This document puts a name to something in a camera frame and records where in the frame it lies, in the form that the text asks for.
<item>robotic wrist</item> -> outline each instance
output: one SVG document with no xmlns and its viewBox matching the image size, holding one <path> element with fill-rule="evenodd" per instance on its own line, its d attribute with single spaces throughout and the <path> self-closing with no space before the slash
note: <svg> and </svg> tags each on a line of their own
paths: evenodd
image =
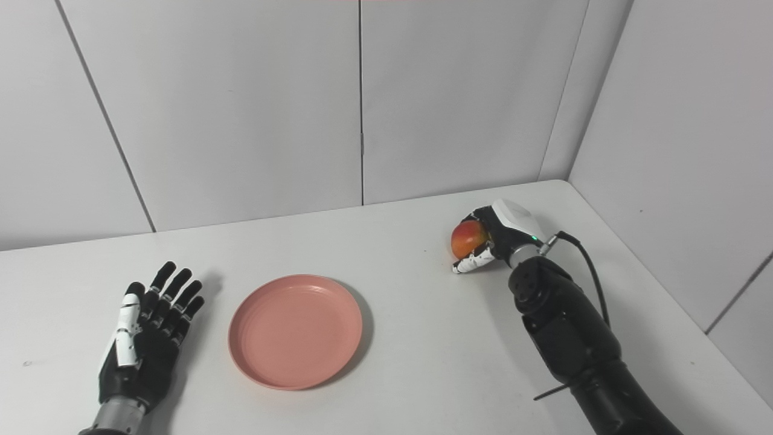
<svg viewBox="0 0 773 435">
<path fill-rule="evenodd" d="M 94 424 L 78 435 L 134 435 L 144 416 L 145 405 L 140 401 L 113 396 L 102 403 Z"/>
</svg>

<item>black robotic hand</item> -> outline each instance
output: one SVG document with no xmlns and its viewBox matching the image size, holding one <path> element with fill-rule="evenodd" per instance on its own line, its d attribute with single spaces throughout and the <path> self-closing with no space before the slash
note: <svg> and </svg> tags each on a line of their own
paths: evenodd
<svg viewBox="0 0 773 435">
<path fill-rule="evenodd" d="M 180 293 L 192 276 L 188 269 L 163 290 L 175 269 L 175 263 L 166 262 L 148 291 L 140 283 L 126 290 L 115 340 L 99 374 L 102 407 L 94 425 L 81 434 L 136 433 L 142 417 L 169 392 L 180 345 L 204 304 L 196 295 L 202 288 L 198 280 Z"/>
</svg>

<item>white robotic hand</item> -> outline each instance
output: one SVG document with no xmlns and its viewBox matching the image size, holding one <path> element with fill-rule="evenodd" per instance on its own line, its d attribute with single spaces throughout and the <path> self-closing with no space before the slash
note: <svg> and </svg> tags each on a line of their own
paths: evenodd
<svg viewBox="0 0 773 435">
<path fill-rule="evenodd" d="M 476 208 L 462 222 L 478 221 L 489 235 L 472 252 L 453 265 L 454 273 L 471 272 L 478 267 L 499 259 L 515 266 L 511 258 L 516 252 L 536 251 L 542 246 L 544 236 L 534 216 L 525 208 L 509 200 L 496 200 L 494 204 Z"/>
</svg>

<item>white table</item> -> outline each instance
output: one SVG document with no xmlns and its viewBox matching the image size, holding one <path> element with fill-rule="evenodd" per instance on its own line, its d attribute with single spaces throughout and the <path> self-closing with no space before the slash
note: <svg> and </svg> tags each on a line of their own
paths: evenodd
<svg viewBox="0 0 773 435">
<path fill-rule="evenodd" d="M 73 433 L 97 411 L 97 371 L 123 292 L 165 260 L 203 279 L 207 304 L 170 397 L 143 433 L 591 434 L 520 323 L 504 265 L 451 273 L 451 230 L 505 197 L 546 233 L 593 256 L 632 373 L 685 433 L 761 434 L 773 410 L 569 184 L 501 187 L 262 221 L 0 252 L 0 433 Z M 586 265 L 550 257 L 593 297 Z M 359 364 L 304 392 L 244 378 L 230 318 L 259 285 L 292 273 L 353 289 L 366 324 Z"/>
</svg>

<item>white wall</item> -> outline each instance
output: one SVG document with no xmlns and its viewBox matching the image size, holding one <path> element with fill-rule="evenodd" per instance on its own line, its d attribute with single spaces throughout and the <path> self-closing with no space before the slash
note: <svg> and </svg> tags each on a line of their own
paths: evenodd
<svg viewBox="0 0 773 435">
<path fill-rule="evenodd" d="M 150 231 L 54 2 L 0 2 L 0 59 L 0 250 Z"/>
<path fill-rule="evenodd" d="M 363 2 L 365 203 L 536 180 L 586 8 Z"/>
<path fill-rule="evenodd" d="M 707 329 L 773 250 L 772 140 L 773 2 L 634 2 L 570 181 Z M 773 403 L 769 274 L 710 337 Z"/>
<path fill-rule="evenodd" d="M 357 2 L 63 4 L 158 230 L 361 204 Z"/>
<path fill-rule="evenodd" d="M 8 3 L 0 248 L 147 231 L 119 149 L 158 230 L 563 177 L 627 2 L 61 3 L 107 117 L 56 2 Z"/>
</svg>

